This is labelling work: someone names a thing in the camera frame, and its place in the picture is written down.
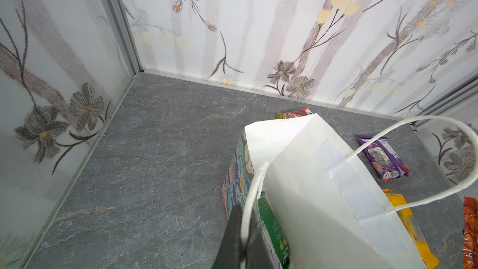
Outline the orange corn chips bag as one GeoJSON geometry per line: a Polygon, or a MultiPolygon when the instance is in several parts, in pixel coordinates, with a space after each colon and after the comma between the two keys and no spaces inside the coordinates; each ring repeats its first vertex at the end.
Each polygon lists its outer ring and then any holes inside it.
{"type": "Polygon", "coordinates": [[[478,267],[478,201],[464,197],[463,269],[478,267]]]}

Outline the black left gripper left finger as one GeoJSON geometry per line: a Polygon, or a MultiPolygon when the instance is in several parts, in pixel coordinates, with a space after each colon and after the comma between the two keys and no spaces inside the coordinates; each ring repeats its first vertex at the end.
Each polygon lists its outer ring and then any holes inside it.
{"type": "Polygon", "coordinates": [[[227,223],[212,269],[245,269],[245,249],[240,238],[243,209],[235,205],[227,223]]]}

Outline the yellow mango snack bag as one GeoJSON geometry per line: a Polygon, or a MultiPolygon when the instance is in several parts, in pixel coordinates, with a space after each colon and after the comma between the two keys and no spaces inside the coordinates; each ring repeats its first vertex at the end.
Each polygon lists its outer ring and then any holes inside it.
{"type": "MultiPolygon", "coordinates": [[[[407,204],[405,198],[401,194],[394,194],[392,190],[383,190],[393,207],[398,207],[407,204]]],[[[414,241],[419,254],[422,257],[427,269],[435,269],[439,265],[439,260],[431,252],[425,237],[415,220],[415,217],[410,208],[402,209],[397,212],[405,229],[407,229],[410,237],[414,241]]]]}

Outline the green snack bag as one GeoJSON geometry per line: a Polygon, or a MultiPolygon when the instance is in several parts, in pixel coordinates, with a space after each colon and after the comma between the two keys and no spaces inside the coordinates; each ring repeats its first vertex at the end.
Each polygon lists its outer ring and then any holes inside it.
{"type": "Polygon", "coordinates": [[[290,245],[285,239],[282,229],[273,213],[265,192],[257,200],[258,213],[263,236],[268,244],[268,253],[274,269],[289,269],[291,266],[290,245]]]}

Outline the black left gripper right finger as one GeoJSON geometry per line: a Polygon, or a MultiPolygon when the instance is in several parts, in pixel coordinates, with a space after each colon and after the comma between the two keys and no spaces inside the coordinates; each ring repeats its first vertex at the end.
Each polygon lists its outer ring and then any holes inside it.
{"type": "Polygon", "coordinates": [[[273,269],[270,249],[263,237],[263,230],[253,212],[249,224],[249,235],[245,245],[244,262],[246,269],[273,269]]]}

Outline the white floral paper bag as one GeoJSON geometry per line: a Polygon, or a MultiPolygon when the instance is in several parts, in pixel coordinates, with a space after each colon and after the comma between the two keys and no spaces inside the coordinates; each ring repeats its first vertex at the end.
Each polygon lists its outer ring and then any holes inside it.
{"type": "Polygon", "coordinates": [[[442,200],[478,178],[473,169],[445,191],[393,207],[358,149],[317,114],[255,122],[242,137],[245,157],[224,185],[230,214],[235,205],[243,209],[242,244],[253,212],[260,222],[257,200],[265,192],[297,269],[424,268],[397,212],[442,200]]]}

